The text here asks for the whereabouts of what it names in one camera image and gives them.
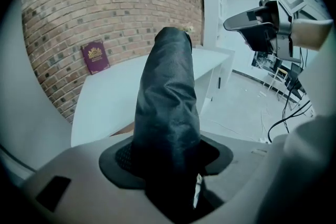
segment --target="brick wall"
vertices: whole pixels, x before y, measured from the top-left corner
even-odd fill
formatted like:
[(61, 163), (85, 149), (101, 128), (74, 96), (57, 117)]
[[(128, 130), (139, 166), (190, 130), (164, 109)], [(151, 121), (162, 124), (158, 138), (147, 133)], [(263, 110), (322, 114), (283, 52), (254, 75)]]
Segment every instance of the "brick wall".
[(22, 0), (27, 53), (50, 101), (69, 121), (89, 74), (80, 46), (102, 39), (111, 65), (148, 54), (164, 26), (190, 24), (201, 43), (202, 0)]

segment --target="gold emblem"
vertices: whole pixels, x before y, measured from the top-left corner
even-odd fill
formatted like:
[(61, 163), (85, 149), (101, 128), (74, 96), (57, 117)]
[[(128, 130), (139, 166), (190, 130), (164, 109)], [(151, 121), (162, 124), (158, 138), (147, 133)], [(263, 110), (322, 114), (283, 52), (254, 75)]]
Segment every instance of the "gold emblem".
[(92, 49), (89, 50), (89, 59), (92, 59), (94, 57), (98, 57), (98, 56), (101, 56), (102, 55), (102, 52), (101, 52), (101, 49), (100, 48), (95, 48), (93, 47)]

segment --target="red book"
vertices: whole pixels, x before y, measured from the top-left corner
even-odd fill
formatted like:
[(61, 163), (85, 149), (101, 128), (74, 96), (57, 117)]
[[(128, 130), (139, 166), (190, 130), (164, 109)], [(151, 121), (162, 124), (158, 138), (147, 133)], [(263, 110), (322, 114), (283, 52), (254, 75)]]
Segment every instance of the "red book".
[(110, 67), (101, 39), (82, 45), (81, 51), (91, 75)]

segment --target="white desk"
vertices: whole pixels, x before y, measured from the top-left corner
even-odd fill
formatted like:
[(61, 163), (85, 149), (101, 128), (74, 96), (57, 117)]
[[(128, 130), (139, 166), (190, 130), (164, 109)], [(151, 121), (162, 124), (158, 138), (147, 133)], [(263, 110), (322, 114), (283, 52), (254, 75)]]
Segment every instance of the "white desk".
[[(141, 56), (86, 77), (72, 124), (71, 146), (96, 141), (134, 121), (140, 78), (148, 56)], [(193, 49), (195, 92), (199, 114), (217, 86), (229, 56)]]

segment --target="white floor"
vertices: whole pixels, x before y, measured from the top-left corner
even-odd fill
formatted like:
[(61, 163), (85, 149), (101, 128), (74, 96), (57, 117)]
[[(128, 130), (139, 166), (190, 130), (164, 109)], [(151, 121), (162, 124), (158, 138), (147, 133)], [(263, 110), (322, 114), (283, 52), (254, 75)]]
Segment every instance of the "white floor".
[[(281, 120), (285, 103), (284, 98), (278, 101), (276, 93), (272, 90), (267, 91), (262, 84), (232, 73), (227, 86), (218, 89), (213, 101), (203, 109), (199, 117), (201, 130), (243, 140), (268, 141), (267, 132), (275, 122)], [(294, 113), (296, 109), (298, 107), (290, 111), (287, 106), (286, 116)], [(289, 119), (289, 131), (312, 119), (310, 110), (306, 115)], [(284, 124), (280, 123), (271, 130), (270, 136), (273, 138), (286, 133)]]

